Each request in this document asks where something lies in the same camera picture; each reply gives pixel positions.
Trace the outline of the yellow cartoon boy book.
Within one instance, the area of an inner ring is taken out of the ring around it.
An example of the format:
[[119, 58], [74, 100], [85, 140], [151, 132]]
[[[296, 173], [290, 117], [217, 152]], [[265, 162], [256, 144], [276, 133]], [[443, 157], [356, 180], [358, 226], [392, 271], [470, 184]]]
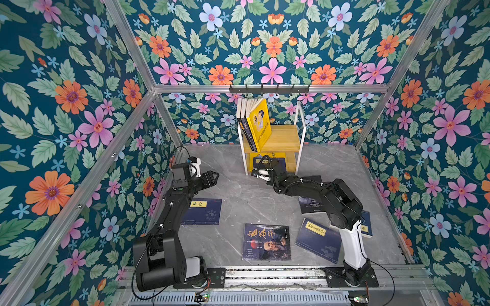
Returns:
[[245, 119], [254, 143], [254, 151], [261, 152], [272, 135], [267, 100], [248, 99], [245, 107]]

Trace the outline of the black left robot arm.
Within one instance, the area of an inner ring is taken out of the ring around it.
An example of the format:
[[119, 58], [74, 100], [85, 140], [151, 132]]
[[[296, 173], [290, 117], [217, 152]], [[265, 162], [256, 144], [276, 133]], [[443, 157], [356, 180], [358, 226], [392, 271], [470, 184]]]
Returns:
[[201, 256], [187, 258], [179, 229], [195, 195], [217, 184], [219, 173], [200, 171], [200, 159], [188, 158], [172, 168], [172, 185], [163, 196], [165, 205], [155, 225], [133, 245], [132, 281], [139, 291], [181, 284], [200, 286], [209, 274]]

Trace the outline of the navy book yellow label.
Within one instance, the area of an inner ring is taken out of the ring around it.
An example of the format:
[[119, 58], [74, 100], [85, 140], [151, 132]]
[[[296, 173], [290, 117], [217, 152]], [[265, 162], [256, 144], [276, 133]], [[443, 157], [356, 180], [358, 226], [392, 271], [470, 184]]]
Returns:
[[267, 170], [276, 170], [278, 172], [287, 172], [287, 170], [284, 171], [282, 169], [281, 165], [277, 161], [271, 160], [268, 155], [265, 155], [264, 157], [262, 157], [258, 167], [254, 168], [254, 169], [257, 169], [257, 170], [267, 169]]

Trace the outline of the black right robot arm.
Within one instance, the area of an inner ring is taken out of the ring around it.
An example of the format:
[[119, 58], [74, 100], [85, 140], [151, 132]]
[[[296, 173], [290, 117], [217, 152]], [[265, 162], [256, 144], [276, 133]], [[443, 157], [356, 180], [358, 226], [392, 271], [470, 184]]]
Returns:
[[340, 277], [352, 287], [360, 285], [371, 269], [361, 234], [362, 203], [347, 184], [336, 179], [319, 182], [312, 178], [290, 175], [268, 155], [261, 158], [251, 171], [253, 177], [263, 179], [279, 195], [311, 198], [323, 205], [331, 225], [339, 229], [344, 249], [344, 273]]

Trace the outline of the dark blue paperback book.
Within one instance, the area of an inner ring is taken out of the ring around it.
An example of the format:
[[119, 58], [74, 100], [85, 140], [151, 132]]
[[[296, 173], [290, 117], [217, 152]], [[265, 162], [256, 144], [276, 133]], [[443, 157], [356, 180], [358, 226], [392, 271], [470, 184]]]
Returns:
[[239, 124], [241, 126], [242, 132], [244, 133], [246, 140], [249, 143], [250, 149], [252, 152], [257, 152], [257, 147], [255, 144], [255, 140], [253, 138], [250, 126], [248, 124], [247, 118], [246, 118], [246, 112], [243, 118], [239, 119]]

